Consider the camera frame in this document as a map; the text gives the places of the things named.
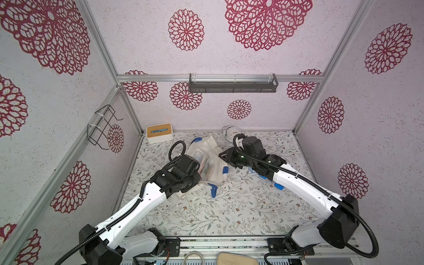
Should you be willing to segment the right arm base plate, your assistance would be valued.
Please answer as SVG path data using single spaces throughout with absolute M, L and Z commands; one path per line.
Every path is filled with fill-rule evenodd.
M 270 237 L 267 239 L 271 256 L 305 255 L 316 244 L 301 247 L 291 237 Z

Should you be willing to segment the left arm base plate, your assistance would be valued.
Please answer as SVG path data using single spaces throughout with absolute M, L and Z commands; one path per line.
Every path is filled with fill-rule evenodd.
M 179 237 L 175 238 L 165 238 L 164 240 L 159 240 L 157 246 L 154 250 L 147 254 L 142 254 L 144 257 L 178 257 L 180 255 L 181 248 L 181 239 Z

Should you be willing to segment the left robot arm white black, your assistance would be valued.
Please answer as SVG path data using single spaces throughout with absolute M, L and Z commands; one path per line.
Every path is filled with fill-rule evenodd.
M 140 236 L 127 234 L 150 211 L 165 202 L 172 194 L 186 193 L 195 187 L 201 177 L 200 163 L 182 151 L 147 181 L 140 193 L 107 220 L 97 226 L 87 224 L 79 231 L 79 243 L 64 254 L 56 264 L 63 264 L 79 253 L 88 265 L 119 265 L 125 259 L 140 255 L 171 256 L 166 238 L 156 229 L 148 229 Z

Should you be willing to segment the white canvas bag blue handles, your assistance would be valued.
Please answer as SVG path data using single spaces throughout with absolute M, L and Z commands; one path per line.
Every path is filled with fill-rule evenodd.
M 188 192 L 179 192 L 177 195 L 184 198 L 188 194 L 202 188 L 210 188 L 210 195 L 215 198 L 218 188 L 226 182 L 229 173 L 228 164 L 219 157 L 223 150 L 218 147 L 212 135 L 196 137 L 189 145 L 186 154 L 192 156 L 200 163 L 198 173 L 201 180 Z

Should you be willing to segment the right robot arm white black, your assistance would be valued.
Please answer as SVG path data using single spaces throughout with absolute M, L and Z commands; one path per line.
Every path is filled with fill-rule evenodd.
M 305 255 L 324 242 L 330 246 L 348 248 L 364 258 L 376 258 L 379 244 L 375 233 L 359 214 L 358 200 L 352 195 L 341 196 L 331 192 L 296 171 L 285 159 L 268 154 L 260 139 L 255 136 L 237 134 L 233 146 L 219 154 L 219 158 L 234 168 L 251 168 L 260 177 L 273 182 L 278 189 L 286 188 L 312 206 L 322 217 L 317 224 L 298 225 L 280 237 L 276 250 L 264 255 Z M 362 226 L 368 234 L 372 250 L 364 252 L 349 244 L 349 240 Z

